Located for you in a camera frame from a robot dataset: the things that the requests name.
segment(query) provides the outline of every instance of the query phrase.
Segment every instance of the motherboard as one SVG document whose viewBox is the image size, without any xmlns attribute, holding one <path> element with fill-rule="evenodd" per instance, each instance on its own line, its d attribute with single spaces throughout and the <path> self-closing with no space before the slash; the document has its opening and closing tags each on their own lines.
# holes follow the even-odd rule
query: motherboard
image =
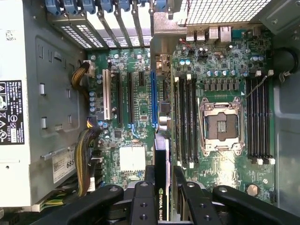
<svg viewBox="0 0 300 225">
<path fill-rule="evenodd" d="M 271 35 L 180 40 L 172 56 L 173 165 L 208 190 L 229 185 L 274 201 Z"/>
<path fill-rule="evenodd" d="M 104 159 L 98 171 L 103 184 L 126 188 L 132 181 L 143 180 L 145 166 L 153 164 L 150 51 L 91 52 L 89 58 L 95 62 L 96 73 L 89 78 L 88 121 L 102 128 L 94 145 Z M 104 115 L 107 109 L 111 115 Z"/>
</svg>

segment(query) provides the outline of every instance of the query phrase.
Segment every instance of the white sticker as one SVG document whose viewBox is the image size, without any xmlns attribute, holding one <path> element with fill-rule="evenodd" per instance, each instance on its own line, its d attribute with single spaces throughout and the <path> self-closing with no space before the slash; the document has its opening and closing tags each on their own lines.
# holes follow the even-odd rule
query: white sticker
<svg viewBox="0 0 300 225">
<path fill-rule="evenodd" d="M 88 192 L 92 192 L 92 191 L 95 191 L 95 190 L 96 190 L 96 187 L 95 187 L 95 178 L 91 177 L 90 178 L 90 187 L 89 187 Z"/>
<path fill-rule="evenodd" d="M 55 184 L 75 169 L 74 150 L 54 156 L 52 158 L 52 164 L 53 182 Z"/>
</svg>

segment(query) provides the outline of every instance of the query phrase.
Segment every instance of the green circuit board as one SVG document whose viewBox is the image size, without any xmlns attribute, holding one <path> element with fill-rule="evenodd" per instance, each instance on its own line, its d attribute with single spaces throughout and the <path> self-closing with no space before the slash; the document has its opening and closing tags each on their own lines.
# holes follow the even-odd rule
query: green circuit board
<svg viewBox="0 0 300 225">
<path fill-rule="evenodd" d="M 267 73 L 271 67 L 268 50 L 271 49 L 271 34 L 263 33 L 257 38 L 247 39 L 245 31 L 234 30 L 232 42 L 227 46 L 203 43 L 182 43 L 177 46 L 172 56 L 172 80 L 176 76 L 192 74 L 196 78 L 196 98 L 200 101 L 207 98 L 209 102 L 232 102 L 234 97 L 242 101 L 247 94 L 246 79 L 254 76 L 257 70 Z M 260 61 L 253 57 L 263 57 Z M 274 155 L 274 103 L 273 83 L 268 81 L 270 100 L 270 152 Z M 229 185 L 245 191 L 247 185 L 256 184 L 259 189 L 259 199 L 273 203 L 275 169 L 274 165 L 253 164 L 248 159 L 247 111 L 244 105 L 244 141 L 245 148 L 241 155 L 233 151 L 211 152 L 205 157 L 198 146 L 199 164 L 193 168 L 184 168 L 186 178 L 202 183 L 209 191 L 218 185 Z M 173 153 L 176 143 L 173 142 Z M 176 165 L 177 156 L 173 157 Z"/>
<path fill-rule="evenodd" d="M 94 112 L 90 117 L 94 122 L 107 124 L 105 133 L 102 132 L 97 148 L 104 157 L 102 169 L 102 181 L 127 187 L 129 182 L 143 180 L 144 170 L 122 171 L 120 165 L 120 148 L 128 146 L 143 146 L 145 150 L 145 164 L 151 165 L 153 160 L 153 143 L 155 129 L 151 124 L 151 83 L 150 83 L 150 50 L 111 50 L 107 52 L 91 52 L 89 58 L 96 57 L 96 76 L 89 78 L 89 91 L 96 94 Z M 116 76 L 111 81 L 111 105 L 112 108 L 121 107 L 122 123 L 118 121 L 118 113 L 114 114 L 111 120 L 101 120 L 99 113 L 103 107 L 103 84 L 99 84 L 99 75 L 103 75 L 103 69 L 108 68 L 108 61 L 114 65 Z M 139 71 L 143 71 L 144 83 L 140 83 Z M 133 105 L 131 110 L 134 113 L 134 127 L 138 138 L 133 135 L 129 127 L 129 99 L 128 99 L 128 72 L 133 76 Z M 117 76 L 120 76 L 121 89 L 118 87 Z"/>
</svg>

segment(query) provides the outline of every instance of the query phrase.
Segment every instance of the chipset heatsink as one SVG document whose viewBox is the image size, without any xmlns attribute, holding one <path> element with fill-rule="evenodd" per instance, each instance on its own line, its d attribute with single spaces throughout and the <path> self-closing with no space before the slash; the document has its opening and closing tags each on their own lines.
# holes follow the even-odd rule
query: chipset heatsink
<svg viewBox="0 0 300 225">
<path fill-rule="evenodd" d="M 239 97 L 232 102 L 210 103 L 198 99 L 200 140 L 204 156 L 211 151 L 232 150 L 239 156 L 244 144 L 243 106 Z"/>
<path fill-rule="evenodd" d="M 145 167 L 145 146 L 134 145 L 120 148 L 121 172 L 144 171 Z"/>
</svg>

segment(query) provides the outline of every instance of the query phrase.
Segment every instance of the warning label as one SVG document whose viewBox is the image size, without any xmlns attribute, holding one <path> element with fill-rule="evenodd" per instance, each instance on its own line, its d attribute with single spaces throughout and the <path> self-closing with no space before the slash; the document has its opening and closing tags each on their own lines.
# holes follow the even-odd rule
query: warning label
<svg viewBox="0 0 300 225">
<path fill-rule="evenodd" d="M 0 81 L 0 145 L 24 144 L 21 81 Z"/>
</svg>

